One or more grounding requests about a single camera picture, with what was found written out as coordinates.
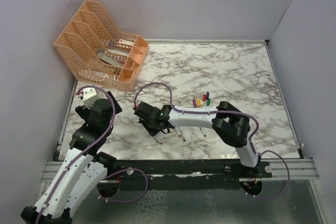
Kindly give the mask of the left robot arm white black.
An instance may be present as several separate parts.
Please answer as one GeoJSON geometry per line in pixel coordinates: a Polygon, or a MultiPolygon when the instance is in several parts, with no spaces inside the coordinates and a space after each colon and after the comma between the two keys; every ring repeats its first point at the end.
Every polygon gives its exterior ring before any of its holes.
{"type": "Polygon", "coordinates": [[[81,203],[100,180],[115,175],[115,158],[98,150],[113,130],[121,107],[110,91],[101,98],[96,86],[79,89],[83,105],[76,113],[84,124],[72,135],[66,157],[47,190],[20,217],[26,223],[71,223],[81,203]]]}

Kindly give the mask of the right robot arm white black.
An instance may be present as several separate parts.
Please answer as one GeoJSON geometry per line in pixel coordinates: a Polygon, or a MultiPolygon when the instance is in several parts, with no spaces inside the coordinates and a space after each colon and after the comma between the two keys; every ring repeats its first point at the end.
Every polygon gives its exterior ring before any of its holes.
{"type": "Polygon", "coordinates": [[[171,129],[185,126],[212,129],[225,144],[235,148],[246,177],[254,177],[260,171],[260,155],[251,142],[259,130],[259,123],[228,102],[209,109],[185,109],[173,105],[159,109],[140,102],[134,107],[134,115],[153,137],[159,132],[167,134],[171,129]]]}

